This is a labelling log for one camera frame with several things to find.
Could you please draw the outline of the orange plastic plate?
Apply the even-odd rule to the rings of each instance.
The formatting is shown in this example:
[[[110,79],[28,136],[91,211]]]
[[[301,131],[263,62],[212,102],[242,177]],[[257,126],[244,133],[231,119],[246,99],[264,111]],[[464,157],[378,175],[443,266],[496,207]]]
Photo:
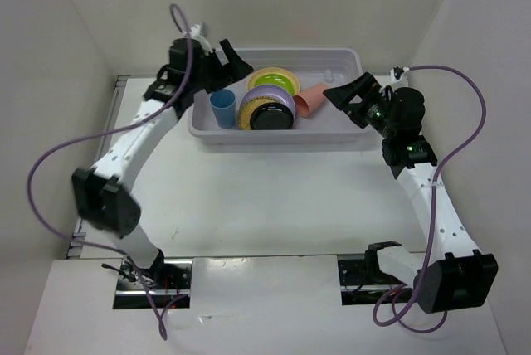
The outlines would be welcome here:
[[[292,82],[293,87],[294,87],[294,89],[292,91],[290,91],[290,92],[287,91],[291,96],[297,95],[300,92],[300,82],[299,82],[298,78],[291,71],[288,71],[286,69],[279,68],[279,67],[266,67],[266,68],[259,69],[258,71],[255,71],[248,78],[247,84],[246,84],[246,89],[247,90],[251,90],[251,89],[255,88],[256,87],[256,86],[254,86],[255,80],[260,75],[264,75],[266,73],[278,73],[278,74],[283,74],[283,75],[289,77],[290,81]]]

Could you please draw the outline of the blue plastic cup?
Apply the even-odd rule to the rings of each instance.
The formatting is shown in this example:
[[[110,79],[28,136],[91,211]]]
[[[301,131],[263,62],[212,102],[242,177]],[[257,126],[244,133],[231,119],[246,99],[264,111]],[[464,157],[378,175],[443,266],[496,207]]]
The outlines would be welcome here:
[[[209,100],[218,126],[232,129],[236,123],[235,94],[229,89],[222,89],[212,93]]]

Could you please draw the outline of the pink plastic cup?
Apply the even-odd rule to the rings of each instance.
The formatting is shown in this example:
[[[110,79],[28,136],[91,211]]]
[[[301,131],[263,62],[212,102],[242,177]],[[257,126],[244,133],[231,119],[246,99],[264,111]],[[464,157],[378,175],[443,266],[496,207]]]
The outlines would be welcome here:
[[[308,118],[313,114],[327,100],[324,92],[328,88],[327,84],[320,83],[295,95],[293,99],[297,114],[303,118]]]

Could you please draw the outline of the green plastic plate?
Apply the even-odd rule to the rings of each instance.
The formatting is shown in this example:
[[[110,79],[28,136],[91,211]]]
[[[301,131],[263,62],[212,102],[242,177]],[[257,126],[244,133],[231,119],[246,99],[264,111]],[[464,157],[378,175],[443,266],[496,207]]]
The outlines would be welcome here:
[[[258,85],[278,85],[288,92],[294,89],[290,78],[278,73],[266,73],[260,75],[254,82],[254,86]]]

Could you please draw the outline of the woven bamboo plate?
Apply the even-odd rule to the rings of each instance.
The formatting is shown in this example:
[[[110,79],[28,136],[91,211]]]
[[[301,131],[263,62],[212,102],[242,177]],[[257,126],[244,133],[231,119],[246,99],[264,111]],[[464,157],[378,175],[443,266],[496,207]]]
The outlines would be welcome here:
[[[243,102],[240,106],[237,123],[241,130],[251,130],[251,116],[254,111],[265,104],[279,104],[279,101],[269,96],[259,96]]]

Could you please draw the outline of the purple plastic plate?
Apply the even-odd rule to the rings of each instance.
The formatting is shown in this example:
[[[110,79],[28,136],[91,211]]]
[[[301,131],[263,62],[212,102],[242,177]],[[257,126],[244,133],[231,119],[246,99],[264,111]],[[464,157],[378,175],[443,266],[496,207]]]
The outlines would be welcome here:
[[[293,97],[286,90],[277,85],[258,85],[257,87],[248,90],[243,96],[240,106],[243,102],[259,96],[269,96],[278,100],[279,103],[287,106],[292,111],[294,117],[296,116]]]

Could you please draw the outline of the black glossy plate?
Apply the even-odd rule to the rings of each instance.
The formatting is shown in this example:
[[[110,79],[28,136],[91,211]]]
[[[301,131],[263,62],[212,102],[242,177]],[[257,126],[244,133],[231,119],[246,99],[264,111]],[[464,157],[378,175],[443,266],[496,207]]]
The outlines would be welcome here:
[[[252,130],[284,130],[292,129],[294,114],[285,105],[268,102],[256,108],[250,118]]]

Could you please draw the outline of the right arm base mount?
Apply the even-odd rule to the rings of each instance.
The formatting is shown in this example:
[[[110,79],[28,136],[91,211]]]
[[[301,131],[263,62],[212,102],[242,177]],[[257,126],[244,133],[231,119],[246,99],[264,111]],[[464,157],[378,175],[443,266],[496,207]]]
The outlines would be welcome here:
[[[375,304],[388,290],[402,283],[393,276],[369,272],[360,255],[339,256],[337,266],[343,306]]]

